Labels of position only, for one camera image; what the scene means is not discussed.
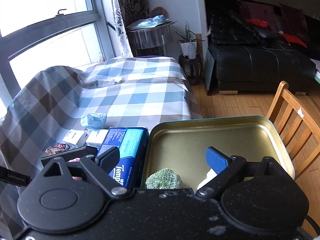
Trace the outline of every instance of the floral curtain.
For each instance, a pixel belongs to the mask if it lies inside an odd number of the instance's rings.
[[[133,57],[125,27],[149,16],[147,0],[111,0],[122,56]]]

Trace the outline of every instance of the wooden stool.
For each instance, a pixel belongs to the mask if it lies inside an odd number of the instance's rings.
[[[203,63],[200,55],[198,54],[194,59],[190,59],[188,56],[184,57],[183,55],[180,55],[179,64],[184,73],[186,73],[185,65],[190,65],[191,76],[187,76],[187,78],[190,82],[190,85],[196,86],[199,83],[203,72]]]

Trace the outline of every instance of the wooden chair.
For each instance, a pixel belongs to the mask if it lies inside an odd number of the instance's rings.
[[[293,146],[292,150],[289,153],[291,160],[293,160],[304,147],[312,134],[315,136],[317,141],[320,142],[320,128],[308,114],[303,105],[297,100],[297,98],[291,92],[289,92],[288,88],[289,85],[285,81],[280,82],[278,90],[266,117],[274,123],[277,115],[279,114],[282,103],[284,101],[288,103],[288,106],[276,127],[278,133],[281,134],[284,130],[284,127],[288,123],[288,120],[290,119],[293,111],[298,113],[292,126],[289,128],[288,134],[283,139],[283,143],[286,147],[291,142],[293,136],[296,134],[302,122],[304,121],[307,125],[307,128],[303,131],[301,137],[298,139],[297,143]],[[299,176],[309,168],[309,166],[318,158],[319,155],[320,143],[318,144],[316,149],[306,158],[306,160],[296,169],[295,179],[299,178]]]

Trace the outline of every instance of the plaid cloth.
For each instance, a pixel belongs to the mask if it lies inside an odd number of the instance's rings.
[[[145,126],[201,118],[180,65],[173,58],[117,57],[85,72],[54,66],[38,73],[14,98],[0,122],[0,165],[34,178],[44,150],[70,129],[83,130],[86,113],[107,113],[111,126]],[[0,183],[0,236],[22,227],[19,187]]]

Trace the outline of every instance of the woven plant pot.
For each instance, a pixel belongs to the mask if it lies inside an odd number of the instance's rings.
[[[193,41],[193,42],[181,42],[180,45],[181,45],[181,49],[182,49],[182,54],[186,57],[188,56],[188,46],[189,46],[189,43],[193,43],[197,46],[197,42],[196,41]]]

